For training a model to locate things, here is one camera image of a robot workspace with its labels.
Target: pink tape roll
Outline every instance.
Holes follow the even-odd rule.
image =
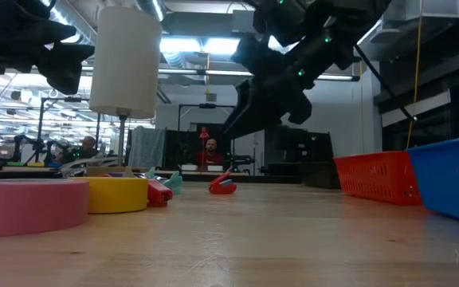
[[[0,179],[0,236],[61,230],[88,220],[89,183]]]

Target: table surface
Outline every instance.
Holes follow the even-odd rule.
[[[311,187],[186,183],[168,208],[0,238],[0,286],[459,286],[459,222]]]

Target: plastic basket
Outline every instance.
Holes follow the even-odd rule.
[[[334,158],[347,195],[400,205],[421,205],[412,163],[405,151]]]
[[[459,139],[408,152],[426,208],[459,218]]]

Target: man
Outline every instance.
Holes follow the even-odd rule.
[[[83,139],[79,157],[82,159],[90,159],[97,153],[98,151],[95,149],[95,139],[92,136],[86,136]]]
[[[224,157],[217,153],[217,141],[209,139],[206,141],[205,151],[199,152],[196,155],[196,163],[198,167],[205,167],[209,165],[224,165]]]

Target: red basket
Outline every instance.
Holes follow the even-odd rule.
[[[414,169],[406,151],[334,158],[347,195],[401,205],[422,205]]]

